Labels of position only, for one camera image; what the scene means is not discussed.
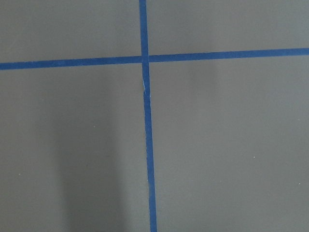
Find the long blue tape strip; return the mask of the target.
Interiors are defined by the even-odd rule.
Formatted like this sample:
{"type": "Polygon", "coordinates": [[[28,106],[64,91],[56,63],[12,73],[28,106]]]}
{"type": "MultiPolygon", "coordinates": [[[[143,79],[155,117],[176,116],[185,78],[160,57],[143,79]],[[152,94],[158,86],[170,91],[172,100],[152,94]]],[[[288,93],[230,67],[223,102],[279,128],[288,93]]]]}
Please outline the long blue tape strip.
{"type": "Polygon", "coordinates": [[[151,88],[149,69],[149,48],[148,48],[148,28],[147,28],[147,5],[145,0],[139,1],[140,10],[140,44],[141,44],[141,65],[143,78],[143,101],[144,101],[144,122],[145,122],[145,142],[147,178],[149,186],[149,217],[150,231],[157,231],[156,218],[156,198],[155,198],[155,171],[153,154],[153,131],[152,131],[152,111],[151,111],[151,88]]]}

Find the crossing blue tape strip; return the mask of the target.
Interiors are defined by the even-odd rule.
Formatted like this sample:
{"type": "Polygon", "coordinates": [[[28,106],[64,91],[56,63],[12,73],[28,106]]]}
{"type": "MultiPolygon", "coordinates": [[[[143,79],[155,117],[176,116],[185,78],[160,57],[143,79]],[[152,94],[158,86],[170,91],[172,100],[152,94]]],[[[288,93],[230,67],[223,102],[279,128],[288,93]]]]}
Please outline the crossing blue tape strip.
{"type": "MultiPolygon", "coordinates": [[[[146,58],[146,60],[150,63],[153,63],[153,62],[194,61],[194,60],[233,59],[233,58],[307,56],[308,54],[309,54],[308,48],[287,48],[287,49],[150,55],[148,58],[146,58]]],[[[142,56],[6,62],[0,64],[0,69],[20,70],[20,69],[79,67],[79,66],[114,65],[114,64],[115,65],[135,64],[135,63],[142,63],[142,56]]]]}

